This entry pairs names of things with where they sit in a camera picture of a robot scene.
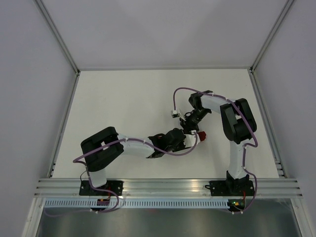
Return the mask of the dark red cloth napkin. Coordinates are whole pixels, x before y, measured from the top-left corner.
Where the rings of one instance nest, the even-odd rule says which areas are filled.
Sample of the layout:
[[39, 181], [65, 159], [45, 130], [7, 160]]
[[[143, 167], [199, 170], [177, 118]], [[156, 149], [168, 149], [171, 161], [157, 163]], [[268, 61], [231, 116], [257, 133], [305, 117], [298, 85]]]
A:
[[203, 142], [207, 138], [207, 135], [204, 131], [198, 132], [197, 135], [200, 142]]

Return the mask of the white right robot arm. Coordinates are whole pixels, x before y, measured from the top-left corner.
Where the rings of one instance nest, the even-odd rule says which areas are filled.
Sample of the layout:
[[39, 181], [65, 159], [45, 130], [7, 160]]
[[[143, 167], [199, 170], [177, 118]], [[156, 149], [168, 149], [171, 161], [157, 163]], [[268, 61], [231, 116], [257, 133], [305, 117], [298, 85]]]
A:
[[231, 195], [249, 188], [249, 174], [245, 171], [245, 147], [253, 139], [257, 124], [246, 99], [229, 100], [212, 91], [193, 93], [189, 97], [193, 110], [180, 119], [185, 131], [198, 131], [199, 122], [208, 114], [220, 114], [223, 131], [230, 142], [230, 164], [226, 173], [225, 188]]

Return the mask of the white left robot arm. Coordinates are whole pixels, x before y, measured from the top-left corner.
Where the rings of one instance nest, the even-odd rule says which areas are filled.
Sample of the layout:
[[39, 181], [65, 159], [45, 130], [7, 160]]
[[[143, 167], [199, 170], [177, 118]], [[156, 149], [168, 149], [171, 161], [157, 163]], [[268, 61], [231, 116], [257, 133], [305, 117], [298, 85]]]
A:
[[160, 158], [166, 152], [188, 149], [183, 130], [175, 128], [166, 134], [146, 137], [139, 142], [135, 138], [117, 133], [112, 126], [86, 138], [80, 144], [91, 180], [90, 189], [98, 196], [107, 192], [106, 167], [121, 155]]

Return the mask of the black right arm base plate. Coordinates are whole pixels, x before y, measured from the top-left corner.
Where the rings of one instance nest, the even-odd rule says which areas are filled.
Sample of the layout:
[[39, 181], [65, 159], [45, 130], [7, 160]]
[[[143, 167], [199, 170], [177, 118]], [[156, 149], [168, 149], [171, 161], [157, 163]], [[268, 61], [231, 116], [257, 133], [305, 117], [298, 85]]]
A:
[[240, 186], [227, 184], [226, 181], [210, 181], [204, 187], [210, 191], [212, 197], [241, 197], [254, 196], [255, 188], [252, 181]]

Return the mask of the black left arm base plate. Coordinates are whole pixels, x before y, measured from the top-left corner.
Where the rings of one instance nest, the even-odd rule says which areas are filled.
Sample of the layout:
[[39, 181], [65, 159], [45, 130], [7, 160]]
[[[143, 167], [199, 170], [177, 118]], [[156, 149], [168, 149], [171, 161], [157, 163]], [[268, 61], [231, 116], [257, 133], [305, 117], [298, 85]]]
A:
[[121, 196], [123, 191], [123, 181], [110, 180], [105, 185], [92, 188], [88, 180], [81, 181], [79, 195], [80, 196]]

